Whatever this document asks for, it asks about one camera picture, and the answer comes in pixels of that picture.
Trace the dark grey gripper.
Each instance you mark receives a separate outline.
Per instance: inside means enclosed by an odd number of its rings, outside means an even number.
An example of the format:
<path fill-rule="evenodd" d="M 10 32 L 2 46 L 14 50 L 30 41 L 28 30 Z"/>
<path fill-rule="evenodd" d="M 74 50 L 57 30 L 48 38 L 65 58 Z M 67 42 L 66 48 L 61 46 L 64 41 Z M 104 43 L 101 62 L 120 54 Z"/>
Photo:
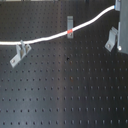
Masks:
<path fill-rule="evenodd" d="M 115 0 L 115 10 L 120 12 L 117 48 L 128 54 L 128 0 Z"/>

